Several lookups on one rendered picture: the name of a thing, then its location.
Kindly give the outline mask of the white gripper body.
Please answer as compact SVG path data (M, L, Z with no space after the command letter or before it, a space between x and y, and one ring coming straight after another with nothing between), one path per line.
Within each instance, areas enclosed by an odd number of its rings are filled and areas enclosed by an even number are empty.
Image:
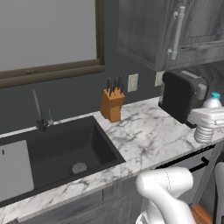
M219 108L196 108L187 118L191 124L206 128L219 128L224 126L224 107Z

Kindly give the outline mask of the grey wood base cupboard door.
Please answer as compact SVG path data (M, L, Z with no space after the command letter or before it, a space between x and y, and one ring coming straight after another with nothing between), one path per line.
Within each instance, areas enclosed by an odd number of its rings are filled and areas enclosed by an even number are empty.
M106 215L103 224L136 224L143 197L138 193L136 177L117 181L102 190Z

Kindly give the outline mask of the clear water bottle blue cap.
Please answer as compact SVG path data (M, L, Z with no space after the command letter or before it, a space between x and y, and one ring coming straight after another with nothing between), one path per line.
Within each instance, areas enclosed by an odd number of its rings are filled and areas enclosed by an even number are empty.
M219 108L224 107L220 101L221 95L217 92L212 92L210 97L205 100L202 105L202 108ZM194 138L195 141L200 144L207 144L212 141L214 130L217 128L206 128L200 125L197 125Z

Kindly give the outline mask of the black coffee machine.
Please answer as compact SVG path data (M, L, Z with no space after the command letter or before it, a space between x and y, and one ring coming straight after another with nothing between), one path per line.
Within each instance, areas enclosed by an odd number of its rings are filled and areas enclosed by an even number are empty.
M207 79L187 70L178 70L165 72L162 81L158 106L178 122L194 129L196 125L187 118L193 109L201 108L207 98Z

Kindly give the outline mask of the grey dishwasher front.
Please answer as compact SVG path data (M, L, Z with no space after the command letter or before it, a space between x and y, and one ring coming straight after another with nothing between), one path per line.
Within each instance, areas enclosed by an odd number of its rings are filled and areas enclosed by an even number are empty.
M195 152L192 152L188 155L185 155L183 157L174 159L171 162L165 163L165 164L161 164L160 166L158 166L158 169L161 168L167 168L167 167L185 167L188 170L193 168L196 165L199 165L202 163L201 158L205 157L206 159L210 159L212 152L213 152L213 148L215 147L214 144L208 145L205 148L202 148L200 150L197 150ZM200 185L200 181L202 179L202 176L205 172L206 167L201 168L200 170L194 171L192 172L192 176L193 176L193 186L192 189L183 193L179 199L183 200L184 202L186 202L187 204L192 204L193 203L193 198L198 190L198 187Z

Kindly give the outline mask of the wooden knife block with knives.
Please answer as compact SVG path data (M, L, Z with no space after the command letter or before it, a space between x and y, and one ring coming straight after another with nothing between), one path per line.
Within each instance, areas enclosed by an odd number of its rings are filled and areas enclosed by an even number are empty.
M124 100L123 90L123 77L120 76L114 80L108 78L107 86L102 91L100 112L111 123L121 120L121 108Z

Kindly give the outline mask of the black sink basin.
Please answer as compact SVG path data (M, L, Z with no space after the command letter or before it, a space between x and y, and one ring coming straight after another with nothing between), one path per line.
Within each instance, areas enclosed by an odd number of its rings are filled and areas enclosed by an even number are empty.
M0 139L0 146L28 143L34 189L0 202L0 207L24 200L77 179L122 164L124 158L94 117L49 126Z

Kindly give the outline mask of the grey wood drawer front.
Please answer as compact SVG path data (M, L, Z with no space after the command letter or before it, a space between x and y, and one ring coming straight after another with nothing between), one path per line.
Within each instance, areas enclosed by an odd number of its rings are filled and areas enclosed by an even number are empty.
M72 216L102 202L102 190L92 193L83 198L77 199L63 206L43 213L19 224L59 224Z

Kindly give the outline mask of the dark grey sink tap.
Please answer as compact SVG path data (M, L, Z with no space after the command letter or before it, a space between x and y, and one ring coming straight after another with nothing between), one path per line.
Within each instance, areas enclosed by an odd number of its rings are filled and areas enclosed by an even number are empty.
M42 114L42 110L41 110L41 107L40 107L37 92L35 90L32 90L32 94L33 94L33 98L34 98L34 102L35 102L35 106L36 106L36 110L37 110L37 116L38 116L38 118L37 118L37 128L40 132L45 132L46 128L48 126L53 125L53 119L50 118L48 121L46 121L44 119L43 114Z

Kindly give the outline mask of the white rectangular board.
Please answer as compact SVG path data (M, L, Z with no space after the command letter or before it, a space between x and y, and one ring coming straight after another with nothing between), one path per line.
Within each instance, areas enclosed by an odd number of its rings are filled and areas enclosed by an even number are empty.
M0 146L0 202L34 189L25 140Z

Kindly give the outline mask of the white wall socket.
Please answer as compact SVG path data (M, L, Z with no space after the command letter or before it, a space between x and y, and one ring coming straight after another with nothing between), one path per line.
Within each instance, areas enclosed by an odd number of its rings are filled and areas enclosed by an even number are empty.
M128 91L137 91L138 74L130 74L128 78Z
M164 73L164 71L156 72L155 87L162 85Z

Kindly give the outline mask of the grey wood wall cupboard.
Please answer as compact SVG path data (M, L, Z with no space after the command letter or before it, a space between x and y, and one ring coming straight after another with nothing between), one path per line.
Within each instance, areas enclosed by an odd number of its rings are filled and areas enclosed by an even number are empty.
M118 51L150 69L161 67L172 0L119 0Z

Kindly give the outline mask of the window with brown frame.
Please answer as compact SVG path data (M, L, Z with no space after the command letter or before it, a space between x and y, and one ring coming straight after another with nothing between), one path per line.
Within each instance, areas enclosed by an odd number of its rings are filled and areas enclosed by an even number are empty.
M0 88L104 71L104 0L0 0Z

